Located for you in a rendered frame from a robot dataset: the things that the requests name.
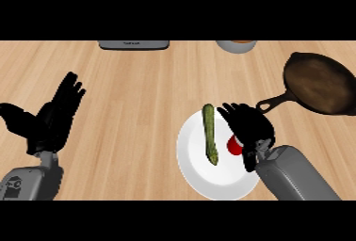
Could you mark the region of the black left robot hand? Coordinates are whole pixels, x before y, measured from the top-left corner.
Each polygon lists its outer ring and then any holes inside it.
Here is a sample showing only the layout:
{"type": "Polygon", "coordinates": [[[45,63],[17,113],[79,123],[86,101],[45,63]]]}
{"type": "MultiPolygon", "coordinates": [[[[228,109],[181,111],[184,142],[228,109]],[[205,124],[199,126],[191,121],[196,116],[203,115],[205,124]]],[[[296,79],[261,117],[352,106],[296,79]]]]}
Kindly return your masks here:
{"type": "Polygon", "coordinates": [[[54,97],[35,115],[8,103],[0,103],[0,117],[8,131],[26,138],[27,155],[55,153],[64,146],[73,116],[85,90],[78,76],[69,72],[58,84],[54,97]]]}

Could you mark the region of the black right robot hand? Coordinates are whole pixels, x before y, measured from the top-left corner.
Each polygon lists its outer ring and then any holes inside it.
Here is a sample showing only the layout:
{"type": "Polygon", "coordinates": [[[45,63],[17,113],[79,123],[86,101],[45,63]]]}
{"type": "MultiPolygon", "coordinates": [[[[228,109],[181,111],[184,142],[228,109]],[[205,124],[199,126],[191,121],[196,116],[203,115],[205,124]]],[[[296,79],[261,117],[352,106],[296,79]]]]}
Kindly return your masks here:
{"type": "Polygon", "coordinates": [[[227,104],[216,108],[233,135],[242,143],[242,156],[246,172],[253,171],[256,165],[256,143],[268,140],[268,147],[274,144],[273,125],[259,111],[246,104],[227,104]]]}

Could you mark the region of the red can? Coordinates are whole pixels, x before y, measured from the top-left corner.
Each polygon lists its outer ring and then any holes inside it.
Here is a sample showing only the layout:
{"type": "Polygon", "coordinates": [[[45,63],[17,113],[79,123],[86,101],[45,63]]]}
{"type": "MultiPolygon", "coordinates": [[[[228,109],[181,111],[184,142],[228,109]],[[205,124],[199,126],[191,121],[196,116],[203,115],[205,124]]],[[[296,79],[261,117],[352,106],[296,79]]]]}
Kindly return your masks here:
{"type": "Polygon", "coordinates": [[[230,137],[227,143],[225,143],[225,149],[231,155],[240,155],[242,154],[242,147],[237,144],[236,137],[230,137]]]}

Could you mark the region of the white round plate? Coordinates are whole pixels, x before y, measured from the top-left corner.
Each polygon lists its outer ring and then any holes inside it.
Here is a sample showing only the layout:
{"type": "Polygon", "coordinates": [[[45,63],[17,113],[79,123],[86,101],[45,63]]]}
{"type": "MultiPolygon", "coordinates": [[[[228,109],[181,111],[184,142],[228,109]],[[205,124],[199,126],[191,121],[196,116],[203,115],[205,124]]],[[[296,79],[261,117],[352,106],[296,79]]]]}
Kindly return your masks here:
{"type": "Polygon", "coordinates": [[[246,172],[242,155],[227,150],[231,131],[218,112],[213,112],[213,143],[218,163],[212,165],[205,155],[202,112],[185,120],[177,135],[177,163],[185,182],[211,200],[234,201],[246,196],[258,183],[255,172],[246,172]]]}

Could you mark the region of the dark cast iron pan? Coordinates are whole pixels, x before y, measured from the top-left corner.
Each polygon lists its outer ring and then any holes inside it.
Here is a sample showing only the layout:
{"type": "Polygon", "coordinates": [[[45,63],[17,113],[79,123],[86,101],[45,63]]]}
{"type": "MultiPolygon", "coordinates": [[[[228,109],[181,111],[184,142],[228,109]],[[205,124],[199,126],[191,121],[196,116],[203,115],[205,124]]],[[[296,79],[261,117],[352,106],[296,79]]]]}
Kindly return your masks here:
{"type": "Polygon", "coordinates": [[[286,101],[321,115],[356,116],[356,76],[330,57],[290,53],[281,72],[284,93],[255,104],[265,114],[286,101]]]}

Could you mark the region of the green asparagus spear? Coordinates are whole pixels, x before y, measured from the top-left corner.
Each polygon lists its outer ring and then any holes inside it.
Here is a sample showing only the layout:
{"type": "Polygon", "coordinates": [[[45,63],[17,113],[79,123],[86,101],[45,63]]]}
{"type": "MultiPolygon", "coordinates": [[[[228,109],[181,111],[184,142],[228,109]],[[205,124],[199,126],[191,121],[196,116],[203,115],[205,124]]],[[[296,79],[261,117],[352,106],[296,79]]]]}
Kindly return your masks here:
{"type": "Polygon", "coordinates": [[[212,165],[218,163],[218,152],[213,142],[213,106],[206,104],[202,107],[202,127],[205,136],[205,156],[212,165]]]}

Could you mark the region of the grey round cup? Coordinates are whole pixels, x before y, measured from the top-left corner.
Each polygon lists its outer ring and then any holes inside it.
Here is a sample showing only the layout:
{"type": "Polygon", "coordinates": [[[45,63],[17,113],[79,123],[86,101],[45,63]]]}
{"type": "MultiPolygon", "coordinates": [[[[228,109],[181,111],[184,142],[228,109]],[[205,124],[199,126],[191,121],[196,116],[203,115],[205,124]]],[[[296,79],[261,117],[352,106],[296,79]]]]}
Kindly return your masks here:
{"type": "Polygon", "coordinates": [[[216,44],[222,50],[231,54],[246,53],[255,45],[256,41],[231,41],[231,40],[218,40],[216,44]]]}

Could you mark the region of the grey flat appliance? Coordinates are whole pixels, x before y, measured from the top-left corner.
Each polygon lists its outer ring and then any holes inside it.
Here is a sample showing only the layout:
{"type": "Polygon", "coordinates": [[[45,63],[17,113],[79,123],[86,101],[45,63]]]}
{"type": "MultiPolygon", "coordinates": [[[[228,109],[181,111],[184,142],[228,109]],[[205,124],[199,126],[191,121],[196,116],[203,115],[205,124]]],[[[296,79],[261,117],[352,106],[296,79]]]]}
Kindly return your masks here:
{"type": "Polygon", "coordinates": [[[169,42],[166,40],[100,40],[98,46],[106,50],[163,50],[169,42]]]}

